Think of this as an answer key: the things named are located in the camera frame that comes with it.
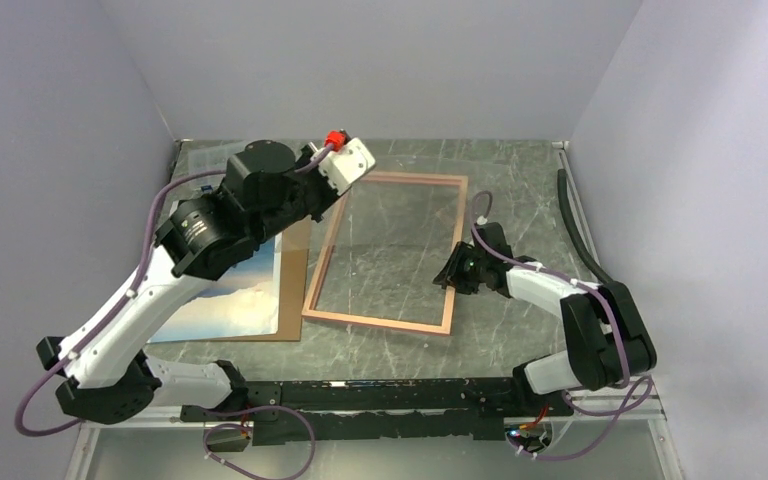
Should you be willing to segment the blue sky ocean photo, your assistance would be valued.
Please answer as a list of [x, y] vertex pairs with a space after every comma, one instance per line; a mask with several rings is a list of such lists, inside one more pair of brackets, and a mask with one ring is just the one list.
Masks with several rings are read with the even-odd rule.
[[279, 328], [282, 236], [231, 267], [194, 296], [150, 338], [152, 343], [271, 335]]

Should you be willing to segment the pink wooden picture frame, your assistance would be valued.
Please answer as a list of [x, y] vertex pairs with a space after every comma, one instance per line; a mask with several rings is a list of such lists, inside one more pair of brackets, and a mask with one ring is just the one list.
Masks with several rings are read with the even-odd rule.
[[303, 318], [450, 335], [467, 193], [463, 175], [366, 177], [331, 213]]

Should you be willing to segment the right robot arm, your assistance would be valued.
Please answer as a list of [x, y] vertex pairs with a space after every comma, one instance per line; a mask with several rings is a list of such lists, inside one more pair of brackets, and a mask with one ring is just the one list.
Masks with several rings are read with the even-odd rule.
[[656, 366], [656, 349], [625, 284], [587, 282], [516, 257], [496, 222], [474, 225], [471, 234], [454, 246], [433, 284], [465, 295], [486, 287], [556, 316], [562, 326], [563, 351], [518, 368], [523, 379], [509, 392], [519, 413], [537, 413], [549, 394], [619, 386]]

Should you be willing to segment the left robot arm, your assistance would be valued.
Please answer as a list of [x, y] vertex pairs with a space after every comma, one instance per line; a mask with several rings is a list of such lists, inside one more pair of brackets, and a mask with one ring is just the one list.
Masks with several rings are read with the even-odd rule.
[[304, 219], [320, 220], [376, 161], [359, 139], [335, 133], [322, 148], [294, 153], [259, 140], [231, 156], [221, 182], [180, 202], [164, 221], [157, 196], [148, 217], [140, 262], [90, 320], [66, 337], [37, 347], [73, 422], [116, 424], [150, 406], [195, 407], [223, 420], [238, 417], [249, 389], [227, 360], [201, 365], [164, 361], [145, 344], [183, 305], [230, 268]]

